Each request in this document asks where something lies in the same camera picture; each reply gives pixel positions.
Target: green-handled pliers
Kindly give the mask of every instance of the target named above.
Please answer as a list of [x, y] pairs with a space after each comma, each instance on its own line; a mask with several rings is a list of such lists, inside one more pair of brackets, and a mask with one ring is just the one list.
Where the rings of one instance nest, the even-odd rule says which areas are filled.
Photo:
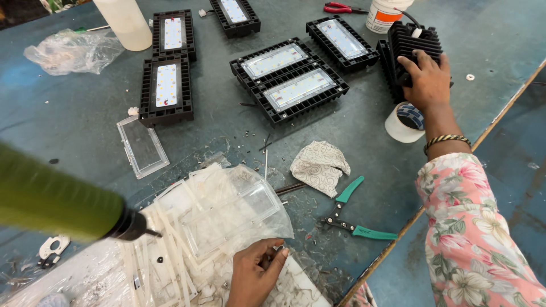
[[336, 198], [336, 208], [334, 208], [334, 211], [332, 211], [332, 213], [330, 213], [330, 215], [326, 217], [326, 223], [332, 226], [341, 227], [343, 229], [351, 231], [353, 235], [359, 235], [361, 237], [378, 240], [396, 240], [398, 238], [398, 235], [395, 233], [373, 231], [362, 226], [351, 225], [345, 221], [338, 219], [339, 215], [341, 214], [341, 209], [343, 209], [343, 206], [347, 204], [349, 197], [351, 196], [353, 191], [362, 183], [362, 181], [364, 181], [364, 177], [358, 177], [355, 181], [351, 182], [351, 184], [347, 188], [345, 188], [345, 190], [343, 190], [339, 197]]

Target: masking tape roll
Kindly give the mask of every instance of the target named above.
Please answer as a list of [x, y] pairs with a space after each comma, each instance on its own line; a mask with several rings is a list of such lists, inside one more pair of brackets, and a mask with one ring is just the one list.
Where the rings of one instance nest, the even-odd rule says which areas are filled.
[[[398, 116], [407, 117], [418, 129], [404, 125]], [[413, 143], [425, 134], [423, 114], [409, 102], [399, 103], [385, 121], [385, 129], [393, 139], [402, 143]]]

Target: floral sleeve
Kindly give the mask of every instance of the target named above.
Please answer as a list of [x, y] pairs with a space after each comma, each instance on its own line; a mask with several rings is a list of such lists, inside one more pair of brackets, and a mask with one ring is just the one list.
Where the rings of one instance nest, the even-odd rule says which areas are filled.
[[476, 156], [450, 153], [419, 171], [425, 254], [439, 307], [546, 307], [546, 289], [510, 237]]

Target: blue-gray table surface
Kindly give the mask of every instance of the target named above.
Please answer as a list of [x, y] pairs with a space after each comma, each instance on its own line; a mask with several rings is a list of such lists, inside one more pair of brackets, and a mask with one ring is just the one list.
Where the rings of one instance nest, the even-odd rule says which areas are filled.
[[[326, 140], [343, 151], [351, 166], [351, 175], [340, 179], [339, 192], [358, 176], [366, 177], [343, 210], [347, 221], [396, 233], [417, 212], [421, 201], [413, 180], [426, 161], [425, 140], [403, 144], [387, 135], [383, 123], [394, 105], [379, 63], [343, 76], [351, 87], [347, 95], [294, 120], [294, 126], [273, 129], [258, 110], [238, 105], [252, 101], [231, 73], [230, 60], [299, 37], [334, 66], [305, 32], [305, 22], [332, 15], [322, 11], [324, 1], [253, 0], [261, 31], [229, 40], [214, 14], [204, 18], [197, 14], [199, 9], [210, 9], [206, 1], [137, 2], [145, 19], [167, 10], [191, 9], [193, 14], [198, 58], [191, 63], [195, 120], [156, 127], [171, 164], [137, 180], [115, 126], [127, 117], [129, 107], [139, 104], [143, 59], [151, 57], [150, 49], [124, 51], [100, 75], [50, 76], [22, 55], [26, 47], [62, 29], [105, 25], [92, 3], [0, 32], [2, 141], [44, 162], [58, 158], [60, 163], [54, 167], [119, 192], [131, 205], [146, 206], [151, 196], [197, 169], [198, 160], [214, 152], [225, 152], [231, 164], [245, 159], [252, 168], [260, 166], [265, 156], [258, 149], [268, 133], [273, 141], [270, 183], [277, 188], [295, 183], [289, 171], [295, 155], [313, 140]], [[345, 3], [368, 8], [371, 1]], [[544, 60], [546, 32], [541, 20], [545, 8], [546, 2], [540, 0], [417, 0], [408, 10], [421, 24], [438, 31], [451, 59], [452, 106], [471, 141]], [[386, 37], [365, 27], [365, 15], [342, 17], [372, 46]], [[467, 74], [476, 79], [467, 81]], [[244, 138], [246, 130], [256, 136]], [[305, 188], [281, 198], [289, 201], [286, 209], [294, 227], [295, 239], [288, 244], [317, 263], [321, 272], [316, 281], [333, 301], [340, 300], [389, 242], [321, 227], [319, 220], [330, 213], [334, 201], [316, 190]], [[24, 266], [38, 260], [38, 249], [46, 238], [2, 228], [0, 291], [4, 298], [42, 274]], [[83, 247], [72, 243], [62, 258]]]

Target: gold bangle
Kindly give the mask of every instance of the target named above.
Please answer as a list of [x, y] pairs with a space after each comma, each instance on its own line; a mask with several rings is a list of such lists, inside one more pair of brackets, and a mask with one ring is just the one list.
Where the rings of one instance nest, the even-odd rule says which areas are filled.
[[425, 152], [425, 156], [429, 155], [429, 147], [430, 146], [432, 146], [433, 144], [439, 143], [441, 141], [447, 141], [447, 140], [463, 141], [466, 144], [468, 144], [470, 147], [472, 146], [470, 144], [470, 141], [466, 137], [464, 137], [463, 135], [456, 135], [456, 134], [441, 135], [439, 137], [435, 137], [435, 138], [431, 139], [430, 141], [428, 141], [426, 143], [425, 148], [423, 148], [423, 151]]

